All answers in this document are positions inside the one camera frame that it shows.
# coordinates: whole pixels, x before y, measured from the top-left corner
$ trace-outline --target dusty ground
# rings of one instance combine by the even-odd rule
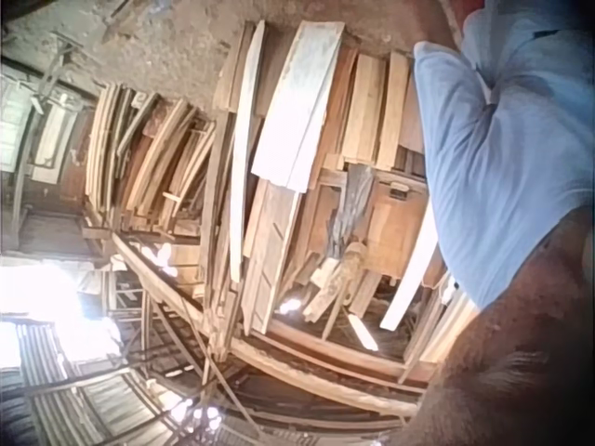
[[[44,69],[58,30],[82,43],[96,61],[91,78],[184,97],[210,111],[218,73],[245,20],[297,26],[301,20],[341,20],[366,52],[410,52],[415,42],[448,43],[451,34],[438,0],[144,0],[123,12],[101,41],[102,19],[118,1],[59,0],[8,25],[3,54]],[[72,82],[95,88],[84,73]]]

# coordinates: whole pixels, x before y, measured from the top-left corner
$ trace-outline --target white plank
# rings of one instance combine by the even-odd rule
[[[338,22],[300,24],[272,97],[253,174],[287,186],[324,79],[337,58],[344,26]]]
[[[323,130],[326,104],[328,103],[328,96],[331,92],[331,84],[333,83],[333,75],[337,66],[337,56],[338,46],[335,51],[335,56],[326,72],[320,95],[316,100],[316,106],[314,107],[310,122],[306,128],[306,134],[299,147],[297,159],[294,162],[289,180],[286,183],[288,189],[296,192],[306,193],[308,190],[312,164],[316,157],[318,142],[320,141],[320,135]]]
[[[438,244],[438,233],[434,222],[434,212],[431,203],[428,202],[426,214],[421,222],[419,235],[417,235],[416,247],[411,254],[403,279],[397,288],[397,292],[390,302],[389,309],[380,323],[380,328],[395,331],[407,311],[411,301],[416,295],[417,288],[421,284],[426,269],[430,264],[434,249]]]
[[[264,38],[265,22],[258,23],[245,61],[244,78],[240,92],[238,115],[235,121],[233,141],[233,162],[231,165],[231,207],[230,207],[230,274],[239,283],[242,277],[242,245],[244,243],[245,179],[248,166],[248,140],[250,121],[254,110],[254,99],[258,83],[260,54]]]

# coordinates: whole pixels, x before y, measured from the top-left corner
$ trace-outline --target wooden plank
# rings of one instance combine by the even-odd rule
[[[350,281],[362,267],[365,251],[366,248],[361,243],[352,243],[347,247],[330,280],[302,311],[306,321],[317,322],[336,298],[347,293]]]
[[[347,119],[350,80],[353,65],[357,57],[357,50],[342,45],[337,56],[337,66],[331,85],[330,95],[326,106],[326,119],[318,144],[318,151],[312,163],[309,189],[314,189],[328,155],[339,156],[342,131]],[[337,169],[337,160],[332,169]]]
[[[267,186],[256,233],[260,241],[250,258],[242,292],[244,330],[266,333],[281,287],[285,257],[293,231],[299,194],[279,186]]]
[[[248,143],[250,120],[254,111],[256,87],[260,67],[260,53],[265,33],[265,22],[261,20],[254,32],[246,57],[242,93],[235,122],[233,142],[233,163],[231,165],[231,208],[230,208],[230,274],[239,283],[242,277],[242,246],[245,224],[245,183],[248,168]]]
[[[334,22],[300,24],[260,136],[253,174],[287,185],[324,80],[337,58],[343,28],[343,23]]]
[[[355,314],[358,318],[363,318],[365,312],[368,310],[368,306],[372,301],[372,297],[376,292],[376,289],[380,285],[382,274],[378,274],[374,271],[366,271],[364,278],[360,282],[360,285],[353,297],[350,304],[350,312]]]
[[[421,280],[428,268],[437,243],[438,234],[434,223],[434,213],[431,203],[428,203],[419,234],[417,235],[416,246],[407,264],[407,270],[403,275],[403,279],[399,288],[397,288],[392,302],[390,302],[384,319],[380,323],[381,328],[391,331],[397,329],[417,292],[417,288],[421,284]]]
[[[151,93],[144,101],[142,107],[140,107],[139,111],[135,115],[134,120],[132,121],[132,123],[130,123],[130,125],[126,129],[126,132],[122,136],[122,139],[118,143],[118,148],[116,149],[116,155],[118,157],[124,155],[126,149],[130,145],[130,142],[132,142],[132,138],[134,137],[135,133],[139,130],[140,126],[143,125],[144,122],[149,118],[149,115],[151,114],[151,111],[158,98],[159,95],[157,95],[157,93]]]
[[[219,80],[215,88],[215,94],[213,95],[213,108],[215,110],[237,112],[241,80],[244,77],[245,56],[252,41],[254,29],[255,26],[253,23],[245,22],[244,28],[238,35],[238,39],[231,46],[219,74]],[[235,110],[231,106],[232,103],[235,103]]]
[[[387,100],[380,133],[380,146],[376,161],[377,169],[390,171],[394,166],[399,148],[408,80],[409,60],[402,54],[390,53]]]
[[[180,99],[172,111],[167,115],[165,122],[159,128],[157,136],[152,142],[151,147],[144,159],[144,162],[139,170],[139,174],[136,177],[126,209],[133,211],[140,203],[142,194],[147,189],[147,185],[152,180],[152,171],[159,160],[159,156],[162,154],[167,140],[171,137],[172,133],[178,126],[179,120],[184,116],[188,102],[184,99]]]
[[[255,115],[266,118],[289,48],[296,30],[280,31],[267,25],[267,35],[262,48],[262,61],[255,106]]]
[[[267,193],[269,184],[269,181],[266,179],[259,179],[254,200],[252,201],[252,209],[250,210],[250,218],[248,219],[248,227],[244,239],[244,256],[248,258],[252,256],[254,250],[258,222],[260,221],[260,215],[262,214],[262,208],[264,206],[264,197]]]
[[[402,278],[416,245],[428,197],[411,193],[406,200],[394,199],[390,197],[390,187],[385,185],[379,185],[376,194],[371,201],[364,267]]]
[[[226,172],[224,172],[224,164],[231,148],[231,136],[235,127],[233,120],[233,115],[226,111],[217,114],[215,141],[213,142],[213,150],[206,169],[205,199],[201,218],[201,245],[203,249],[199,258],[199,265],[203,269],[207,287],[210,286],[212,278],[213,241],[218,217],[217,197],[222,185],[225,184]]]
[[[298,192],[305,192],[308,190],[308,184],[310,183],[310,176],[312,170],[312,164],[316,157],[316,150],[320,142],[320,135],[324,124],[326,105],[328,104],[328,96],[331,91],[331,83],[335,68],[337,66],[337,54],[338,49],[333,60],[328,68],[328,72],[323,80],[323,85],[320,90],[320,94],[314,104],[314,110],[306,127],[306,133],[301,141],[299,150],[297,152],[296,160],[291,169],[291,174],[287,180],[287,188]]]
[[[417,153],[424,152],[424,137],[421,129],[421,117],[419,115],[416,78],[413,71],[409,74],[409,82],[407,84],[399,143],[410,151],[416,151]]]
[[[384,60],[360,54],[341,150],[348,160],[364,164],[373,164],[376,160],[385,75]]]

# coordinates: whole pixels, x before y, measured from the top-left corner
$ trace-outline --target wooden board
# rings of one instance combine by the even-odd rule
[[[328,156],[339,156],[342,133],[347,120],[351,72],[356,58],[356,49],[344,45],[339,48],[337,66],[326,105],[326,118],[318,143],[318,151],[312,163],[309,189],[316,187],[320,171]],[[337,165],[338,160],[335,160],[332,163],[332,169],[337,169]]]
[[[391,53],[389,81],[387,82],[387,100],[376,161],[377,169],[390,171],[394,166],[401,136],[403,108],[408,80],[409,60],[402,54]]]
[[[242,92],[238,115],[235,121],[233,141],[233,163],[231,165],[231,208],[230,208],[230,274],[239,283],[242,278],[242,246],[245,224],[245,183],[248,167],[248,144],[250,121],[254,110],[260,53],[265,33],[265,22],[261,20],[248,48],[242,81]]]
[[[334,22],[303,21],[299,26],[260,136],[253,174],[286,186],[306,136],[304,156],[315,151],[343,28],[343,23]],[[328,90],[323,92],[325,80]],[[317,103],[322,111],[311,124]]]
[[[373,164],[384,94],[386,62],[360,54],[342,154],[347,161]]]
[[[172,111],[167,115],[165,122],[159,128],[157,136],[152,142],[151,147],[147,153],[146,158],[140,168],[139,174],[136,177],[126,209],[133,211],[139,204],[147,185],[152,180],[152,171],[163,153],[167,140],[177,128],[179,121],[182,119],[188,108],[188,102],[180,99]]]
[[[245,58],[254,29],[253,23],[246,22],[238,39],[231,46],[213,95],[213,108],[216,110],[237,112],[240,88],[244,77]]]
[[[424,214],[419,234],[417,235],[416,246],[413,250],[403,279],[397,288],[397,292],[390,302],[389,309],[380,324],[385,330],[394,331],[401,322],[403,315],[413,300],[417,288],[428,269],[428,264],[436,249],[438,234],[434,223],[434,213],[431,204],[428,203]]]
[[[368,256],[364,267],[402,278],[416,244],[428,197],[409,194],[406,201],[391,198],[390,188],[377,187],[367,231]]]
[[[285,257],[298,212],[300,195],[269,184],[242,292],[244,330],[266,333],[281,287]]]
[[[360,319],[364,317],[381,279],[382,274],[368,270],[365,272],[351,301],[350,313],[355,314]]]
[[[401,126],[400,144],[417,153],[424,152],[424,138],[419,116],[419,102],[417,101],[416,78],[413,72],[409,74],[407,93],[403,108],[403,124]]]

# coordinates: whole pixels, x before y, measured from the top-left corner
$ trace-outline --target shirt sleeve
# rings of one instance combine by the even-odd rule
[[[486,107],[477,73],[455,51],[420,42],[415,77],[424,134],[428,180],[435,169],[472,157],[469,140]]]

